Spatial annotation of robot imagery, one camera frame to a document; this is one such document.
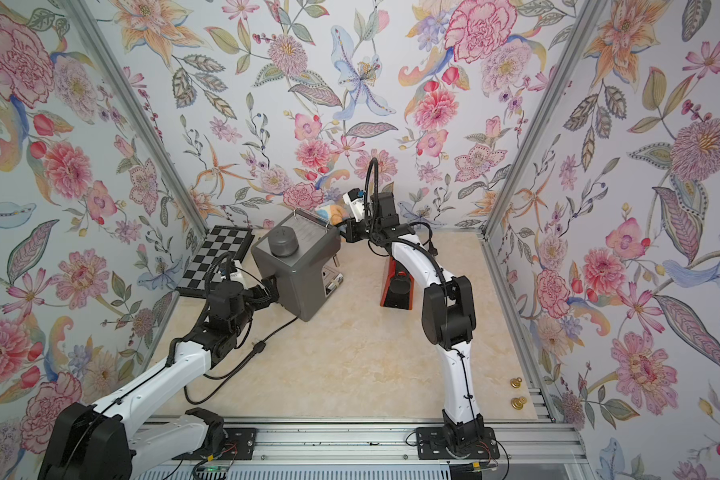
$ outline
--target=wires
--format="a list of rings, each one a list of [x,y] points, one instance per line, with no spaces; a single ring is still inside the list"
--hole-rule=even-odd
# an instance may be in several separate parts
[[[179,467],[181,466],[181,464],[183,464],[183,463],[184,463],[184,460],[182,459],[181,462],[179,462],[179,465],[177,465],[177,466],[173,469],[173,472],[171,472],[171,473],[169,473],[168,475],[164,476],[164,477],[162,478],[162,480],[168,480],[168,478],[171,478],[171,477],[173,476],[173,474],[176,473],[176,470],[178,470]]]
[[[236,366],[235,368],[233,368],[229,373],[226,373],[226,374],[221,375],[221,376],[212,376],[212,375],[208,375],[208,374],[203,374],[202,376],[204,376],[204,377],[207,378],[207,379],[211,379],[211,380],[224,380],[224,381],[221,382],[221,384],[219,384],[219,386],[218,386],[217,388],[215,388],[206,398],[203,398],[203,399],[200,400],[200,401],[192,400],[192,398],[190,398],[190,391],[189,391],[189,389],[186,388],[186,386],[184,386],[184,398],[187,400],[188,403],[190,403],[190,404],[192,404],[192,405],[200,405],[201,403],[204,403],[204,402],[207,402],[208,400],[210,400],[211,397],[213,397],[215,394],[217,394],[218,391],[219,391],[222,387],[224,387],[224,385],[225,385],[232,377],[234,377],[235,375],[237,375],[238,372],[240,372],[240,370],[242,370],[246,365],[248,365],[248,362],[250,362],[250,361],[253,359],[254,356],[256,356],[257,354],[261,353],[261,352],[264,350],[264,347],[266,346],[266,342],[267,342],[269,339],[271,339],[271,338],[272,338],[276,333],[278,333],[280,330],[286,328],[288,325],[290,325],[291,323],[294,323],[294,322],[297,321],[297,320],[298,320],[298,317],[297,317],[297,316],[293,317],[292,320],[290,320],[290,321],[288,321],[287,323],[281,325],[281,326],[280,326],[279,328],[277,328],[274,332],[270,333],[264,340],[261,340],[260,342],[258,342],[257,344],[255,344],[255,345],[253,346],[253,349],[248,353],[248,355],[246,355],[245,358],[243,358],[243,359],[240,361],[240,363],[238,363],[237,366]]]
[[[407,445],[409,447],[418,447],[418,445],[416,445],[415,443],[408,443],[408,439],[411,437],[411,435],[414,435],[415,433],[416,433],[416,431],[413,430],[411,433],[408,434],[407,437],[405,437],[405,445]]]
[[[370,240],[368,240],[368,248],[370,249],[371,253],[373,253],[374,255],[378,255],[378,256],[389,256],[389,254],[386,254],[386,255],[377,254],[377,253],[376,253],[376,250],[374,250],[373,247],[371,246],[371,241],[370,241]]]
[[[464,364],[464,358],[466,357],[465,354],[461,352],[459,349],[456,350],[456,353],[458,354],[458,358],[461,360],[461,369],[464,370],[464,384],[467,387],[467,395],[464,396],[469,401],[469,409],[472,412],[472,419],[476,420],[477,418],[474,416],[474,408],[472,407],[472,398],[473,395],[469,392],[469,377],[467,376],[467,366]]]
[[[499,446],[501,447],[502,450],[504,450],[504,456],[507,459],[507,471],[504,473],[504,476],[501,477],[501,480],[505,480],[507,475],[509,475],[509,455],[507,454],[507,449],[504,448],[503,445],[501,445],[501,442],[499,440],[497,440],[496,443],[499,444]]]
[[[416,225],[423,225],[427,227],[427,230],[429,230],[429,238],[427,238],[427,241],[423,243],[423,245],[430,244],[432,242],[432,226],[428,224],[427,222],[411,222],[408,224],[408,226],[416,226]]]
[[[286,328],[288,325],[290,325],[291,323],[294,323],[294,322],[297,321],[297,320],[298,320],[298,317],[297,317],[297,316],[294,316],[292,320],[290,320],[288,323],[280,326],[277,330],[275,330],[274,332],[270,333],[270,334],[269,334],[264,340],[262,340],[262,341],[263,341],[263,342],[266,342],[267,340],[271,339],[271,338],[272,338],[276,333],[278,333],[280,330]]]
[[[149,380],[155,378],[156,376],[158,376],[158,375],[159,375],[163,370],[165,370],[165,369],[166,369],[165,366],[163,366],[163,368],[161,368],[160,370],[157,370],[157,372],[155,372],[152,376],[150,376],[150,378],[144,380],[142,383],[140,383],[139,385],[135,386],[133,389],[128,390],[128,391],[125,392],[123,395],[117,397],[115,400],[112,401],[111,404],[109,404],[108,406],[106,406],[106,408],[105,408],[104,410],[102,410],[101,412],[99,412],[98,417],[94,418],[94,420],[91,421],[91,423],[88,425],[88,427],[87,427],[87,428],[85,429],[85,431],[83,432],[83,435],[81,435],[81,436],[80,436],[80,439],[77,440],[77,443],[75,444],[74,448],[72,448],[72,453],[70,454],[70,456],[69,456],[68,459],[67,459],[67,465],[64,466],[64,473],[61,475],[62,478],[64,478],[64,476],[67,475],[67,469],[70,467],[70,463],[72,463],[72,458],[74,458],[74,454],[75,454],[75,452],[77,451],[77,447],[80,446],[80,444],[83,442],[83,439],[84,439],[85,436],[88,434],[88,432],[94,427],[94,425],[96,425],[96,422],[98,422],[99,420],[102,419],[102,417],[104,417],[105,412],[106,412],[107,410],[109,410],[110,408],[112,408],[113,406],[115,406],[116,404],[119,404],[119,403],[120,403],[120,400],[122,400],[123,398],[127,397],[133,390],[138,389],[138,388],[141,387],[143,384],[147,383]]]
[[[434,267],[434,272],[438,275],[438,279],[440,280],[441,287],[443,290],[445,290],[445,276],[443,275],[443,269],[438,264],[438,261],[434,259],[432,254],[424,250],[424,248],[419,244],[414,244],[413,242],[406,240],[405,238],[389,238],[386,240],[383,240],[382,242],[378,243],[377,245],[384,246],[386,244],[403,244],[408,245],[414,250],[418,250],[421,252],[424,256],[427,257],[427,260],[432,264]]]

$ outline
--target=floral wallpaper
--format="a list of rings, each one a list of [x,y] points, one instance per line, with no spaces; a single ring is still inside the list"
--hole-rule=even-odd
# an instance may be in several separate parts
[[[479,228],[576,0],[109,0],[100,30],[203,216],[271,226],[361,187]]]
[[[610,0],[490,236],[602,480],[720,479],[720,2]]]
[[[0,479],[133,379],[198,234],[56,2],[0,2]]]

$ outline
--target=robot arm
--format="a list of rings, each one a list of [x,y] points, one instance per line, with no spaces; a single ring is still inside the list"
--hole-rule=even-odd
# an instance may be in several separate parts
[[[367,195],[371,172],[377,175],[374,194]],[[466,276],[455,276],[434,259],[436,249],[425,250],[412,226],[400,224],[392,192],[378,191],[378,162],[368,166],[365,191],[344,195],[351,215],[342,235],[347,242],[369,240],[387,252],[424,287],[422,328],[436,345],[445,381],[444,436],[453,453],[484,438],[483,417],[474,398],[470,342],[476,327],[472,286]]]
[[[209,270],[216,271],[214,262]],[[171,342],[170,353],[137,378],[95,404],[75,403],[59,415],[38,478],[111,480],[136,478],[153,466],[188,452],[218,456],[226,442],[223,418],[192,408],[176,421],[138,429],[169,398],[216,366],[232,349],[253,312],[278,300],[272,279],[244,290],[242,275],[230,272],[208,295],[187,335]],[[256,346],[252,354],[263,350]]]

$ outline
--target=black cable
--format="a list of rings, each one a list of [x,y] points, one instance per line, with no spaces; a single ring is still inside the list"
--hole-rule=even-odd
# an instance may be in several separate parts
[[[429,260],[429,262],[430,262],[430,263],[432,264],[432,266],[434,267],[434,272],[438,275],[438,279],[440,280],[441,286],[442,286],[443,290],[445,290],[445,276],[443,275],[443,269],[442,269],[442,268],[440,267],[440,265],[438,264],[438,261],[434,259],[434,257],[432,256],[432,254],[430,254],[429,252],[427,252],[421,245],[419,245],[419,244],[414,244],[413,242],[411,242],[411,241],[409,241],[409,240],[406,240],[406,239],[404,239],[404,238],[388,238],[388,239],[386,239],[386,240],[382,240],[382,241],[379,242],[377,245],[379,245],[379,246],[384,246],[384,245],[386,245],[386,244],[403,244],[403,245],[408,245],[408,246],[410,246],[411,248],[413,248],[414,250],[418,250],[419,252],[421,252],[424,256],[427,257],[427,260]]]
[[[290,320],[289,322],[286,322],[285,324],[281,325],[281,326],[278,327],[274,332],[270,333],[264,340],[258,342],[258,343],[253,347],[253,349],[248,353],[248,355],[246,355],[245,358],[243,358],[243,359],[240,361],[240,363],[238,363],[237,366],[236,366],[235,368],[233,368],[229,373],[226,373],[226,374],[221,375],[221,376],[211,376],[211,375],[203,374],[203,376],[204,376],[205,378],[207,378],[207,379],[211,379],[211,380],[224,380],[224,381],[221,382],[221,384],[220,384],[216,389],[214,389],[206,398],[203,398],[203,399],[200,400],[200,401],[192,400],[192,398],[190,398],[190,391],[189,391],[189,389],[186,388],[186,386],[184,386],[184,398],[187,400],[188,403],[190,403],[190,404],[192,404],[192,405],[200,405],[201,403],[204,403],[204,402],[207,402],[208,400],[210,400],[211,397],[213,397],[232,377],[234,377],[235,375],[237,375],[237,373],[240,372],[240,370],[242,370],[243,367],[245,367],[246,365],[248,365],[248,362],[250,362],[251,359],[253,359],[254,356],[256,356],[258,353],[260,353],[262,350],[264,350],[264,347],[266,346],[266,342],[267,342],[269,339],[271,339],[271,338],[272,338],[276,333],[278,333],[280,330],[286,328],[288,325],[290,325],[291,323],[294,323],[294,322],[297,321],[297,320],[298,320],[298,317],[297,317],[297,316],[293,317],[292,320]]]
[[[176,473],[176,470],[178,470],[179,467],[181,466],[181,464],[183,464],[183,463],[184,463],[184,460],[182,459],[181,462],[179,462],[179,465],[177,465],[177,466],[173,469],[173,472],[169,473],[167,476],[163,477],[161,480],[168,480],[168,478],[171,478],[171,477],[173,476],[173,474]]]
[[[263,342],[266,342],[267,340],[271,339],[271,338],[272,338],[276,333],[278,333],[280,330],[286,328],[288,325],[290,325],[291,323],[294,323],[294,322],[297,321],[297,320],[298,320],[298,317],[297,317],[297,316],[294,316],[292,320],[290,320],[288,323],[285,323],[285,324],[283,324],[282,326],[280,326],[277,330],[275,330],[274,332],[270,333],[270,334],[269,334],[264,340],[262,340],[262,341],[263,341]]]
[[[117,398],[116,398],[115,400],[113,400],[112,403],[109,404],[104,410],[102,410],[101,412],[99,412],[98,417],[94,418],[94,420],[91,421],[91,423],[88,425],[88,427],[87,427],[87,428],[85,429],[85,431],[83,432],[83,435],[81,435],[81,436],[80,436],[80,439],[77,440],[77,443],[75,444],[74,448],[72,448],[72,453],[70,454],[70,456],[69,456],[68,459],[67,459],[67,465],[64,466],[64,473],[61,474],[61,477],[62,477],[62,478],[64,478],[64,476],[67,475],[67,469],[69,469],[70,464],[72,463],[72,458],[74,457],[74,454],[75,454],[75,452],[77,451],[77,447],[80,446],[80,444],[81,444],[82,441],[83,441],[83,438],[85,438],[85,436],[88,434],[88,432],[90,431],[90,429],[91,429],[94,425],[96,425],[96,422],[98,422],[99,420],[101,420],[101,417],[104,416],[105,412],[106,412],[107,410],[109,410],[110,408],[112,408],[112,406],[114,406],[114,405],[116,405],[116,404],[119,404],[120,401],[121,401],[123,398],[127,397],[133,390],[138,389],[138,388],[141,387],[143,384],[147,383],[149,380],[155,378],[156,376],[158,376],[158,375],[160,374],[160,372],[162,372],[162,371],[165,370],[165,369],[166,369],[165,366],[163,366],[163,368],[161,368],[160,370],[157,370],[157,372],[155,372],[150,378],[144,380],[142,383],[140,383],[139,385],[135,386],[133,389],[128,390],[128,391],[125,392],[123,395],[117,397]]]
[[[507,471],[504,473],[504,476],[501,477],[501,480],[504,480],[507,477],[507,475],[509,475],[509,455],[507,454],[507,449],[504,448],[503,445],[501,445],[501,442],[499,440],[497,440],[496,443],[499,444],[499,446],[501,447],[502,450],[504,450],[504,456],[507,458]]]
[[[408,443],[408,439],[411,437],[411,435],[413,435],[413,434],[415,434],[415,433],[416,433],[416,431],[413,430],[411,433],[408,434],[407,437],[405,437],[405,445],[407,445],[407,446],[409,446],[409,447],[418,447],[418,445],[416,445],[415,443],[413,443],[413,444]]]
[[[370,240],[368,240],[368,248],[371,250],[371,252],[373,252],[374,255],[389,256],[389,254],[386,254],[386,255],[377,254],[376,251],[375,251],[375,250],[373,249],[373,247],[371,246],[371,241],[370,241]]]
[[[203,480],[203,478],[199,475],[197,475],[197,469],[200,466],[204,466],[208,463],[208,458],[204,458],[203,460],[200,460],[195,466],[192,467],[192,480]]]
[[[246,335],[242,338],[242,341],[240,342],[239,345],[235,345],[234,350],[238,350],[239,348],[241,348],[243,345],[246,344],[246,340],[248,340],[248,335],[251,332],[252,326],[253,326],[253,317],[251,317],[250,321],[248,322],[248,330],[246,330]]]
[[[264,283],[262,283],[262,282],[261,282],[258,278],[256,278],[253,274],[251,274],[250,272],[248,272],[248,271],[246,271],[246,270],[243,270],[240,266],[238,266],[237,269],[240,270],[241,272],[243,272],[244,274],[248,274],[248,276],[250,276],[251,278],[253,278],[255,281],[259,282],[259,285],[262,286],[262,288],[264,289],[264,291],[267,292],[267,293],[269,293],[269,290],[266,288],[266,286],[264,285]]]
[[[472,407],[472,394],[469,392],[469,378],[467,377],[467,366],[464,364],[465,355],[461,352],[461,350],[454,350],[456,350],[458,358],[461,360],[461,369],[464,370],[464,384],[467,386],[467,395],[464,396],[464,398],[469,400],[469,409],[472,412],[472,419],[477,420],[477,417],[474,416],[474,408]]]
[[[429,230],[429,238],[427,238],[427,241],[422,243],[422,245],[430,244],[432,242],[432,226],[430,224],[428,224],[427,222],[416,221],[416,222],[411,222],[408,225],[409,226],[416,226],[416,225],[426,226],[427,230]]]

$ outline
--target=power cord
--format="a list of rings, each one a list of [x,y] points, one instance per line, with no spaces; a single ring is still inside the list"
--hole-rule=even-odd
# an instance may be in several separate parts
[[[182,459],[181,462],[179,462],[179,465],[177,465],[177,466],[173,469],[173,472],[171,472],[171,473],[169,473],[168,475],[164,476],[161,480],[168,480],[168,478],[173,477],[173,474],[176,473],[176,470],[178,470],[179,467],[181,466],[181,464],[183,464],[183,463],[184,463],[184,460]]]
[[[509,475],[509,455],[507,454],[507,449],[504,448],[503,445],[501,445],[501,442],[499,440],[497,440],[496,443],[499,444],[502,450],[504,450],[504,457],[507,459],[507,471],[504,473],[504,476],[501,477],[501,480],[505,480],[507,475]]]
[[[203,399],[200,400],[200,401],[192,400],[192,398],[190,398],[189,389],[187,389],[186,386],[184,386],[184,398],[187,400],[188,403],[190,403],[190,404],[192,404],[192,405],[200,405],[201,403],[205,403],[205,402],[207,402],[208,400],[210,400],[215,394],[218,393],[218,391],[219,391],[222,387],[224,387],[224,385],[225,385],[232,377],[234,377],[235,375],[237,375],[237,373],[238,373],[240,370],[242,370],[243,367],[245,367],[246,365],[248,365],[248,362],[250,362],[250,361],[253,359],[254,356],[258,355],[259,353],[261,353],[261,352],[264,350],[264,347],[266,347],[266,342],[267,342],[269,339],[271,339],[271,338],[272,338],[276,333],[278,333],[280,330],[286,328],[288,325],[290,325],[291,323],[294,323],[294,322],[297,321],[297,320],[298,320],[298,317],[297,317],[297,316],[293,317],[292,320],[290,320],[289,322],[287,322],[287,323],[285,323],[284,325],[280,326],[280,327],[279,327],[277,330],[275,330],[274,332],[270,333],[264,340],[261,340],[261,341],[257,342],[257,343],[253,346],[253,349],[248,353],[248,355],[246,355],[246,357],[245,357],[244,359],[242,359],[242,360],[240,361],[240,363],[238,363],[237,366],[236,366],[234,369],[232,369],[229,373],[226,373],[226,374],[221,375],[221,376],[211,376],[211,375],[204,374],[203,376],[204,376],[205,378],[207,378],[207,379],[211,379],[211,380],[222,380],[222,379],[223,379],[223,380],[224,380],[224,381],[221,382],[221,384],[219,384],[219,386],[218,386],[217,388],[215,388],[206,398],[203,398]]]

